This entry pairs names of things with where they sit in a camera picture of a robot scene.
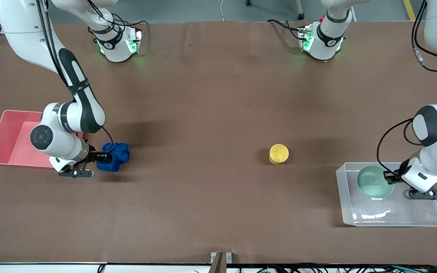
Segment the pink bin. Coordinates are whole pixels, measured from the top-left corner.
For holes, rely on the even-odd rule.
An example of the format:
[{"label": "pink bin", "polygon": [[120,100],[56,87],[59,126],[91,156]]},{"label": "pink bin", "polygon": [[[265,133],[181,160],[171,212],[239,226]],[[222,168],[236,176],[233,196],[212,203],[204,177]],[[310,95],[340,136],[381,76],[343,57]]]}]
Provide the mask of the pink bin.
[{"label": "pink bin", "polygon": [[49,156],[36,150],[30,133],[42,112],[6,110],[0,120],[0,165],[16,168],[53,169]]}]

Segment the yellow floor tape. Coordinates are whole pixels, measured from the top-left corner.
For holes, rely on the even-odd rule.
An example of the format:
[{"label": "yellow floor tape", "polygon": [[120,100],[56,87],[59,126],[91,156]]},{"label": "yellow floor tape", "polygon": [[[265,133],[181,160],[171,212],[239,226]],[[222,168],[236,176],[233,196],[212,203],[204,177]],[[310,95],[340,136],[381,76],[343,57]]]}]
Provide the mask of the yellow floor tape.
[{"label": "yellow floor tape", "polygon": [[404,0],[404,6],[406,6],[407,15],[409,16],[409,20],[414,21],[416,16],[414,15],[414,10],[412,9],[411,1]]}]

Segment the brown tabletop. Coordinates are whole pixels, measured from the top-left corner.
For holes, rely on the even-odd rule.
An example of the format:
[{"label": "brown tabletop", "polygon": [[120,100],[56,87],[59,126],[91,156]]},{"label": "brown tabletop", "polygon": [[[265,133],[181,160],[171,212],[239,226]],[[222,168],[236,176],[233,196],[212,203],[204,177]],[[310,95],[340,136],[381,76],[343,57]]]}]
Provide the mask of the brown tabletop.
[{"label": "brown tabletop", "polygon": [[[0,166],[0,261],[201,262],[231,251],[240,263],[437,264],[437,228],[344,225],[335,177],[344,162],[375,161],[385,130],[437,103],[411,26],[352,23],[323,62],[269,23],[153,25],[142,55],[119,64],[87,26],[56,26],[132,155],[93,179]],[[1,36],[0,116],[70,99]],[[272,166],[276,143],[291,156]],[[381,159],[415,150],[398,129]]]}]

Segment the green bowl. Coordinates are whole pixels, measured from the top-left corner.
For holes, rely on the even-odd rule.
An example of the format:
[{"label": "green bowl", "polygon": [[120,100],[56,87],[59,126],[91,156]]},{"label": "green bowl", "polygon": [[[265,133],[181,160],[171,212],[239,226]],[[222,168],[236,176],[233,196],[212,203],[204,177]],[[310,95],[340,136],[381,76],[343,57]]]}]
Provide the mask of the green bowl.
[{"label": "green bowl", "polygon": [[385,169],[380,166],[366,166],[357,174],[358,188],[370,197],[384,198],[394,190],[394,184],[384,178]]}]

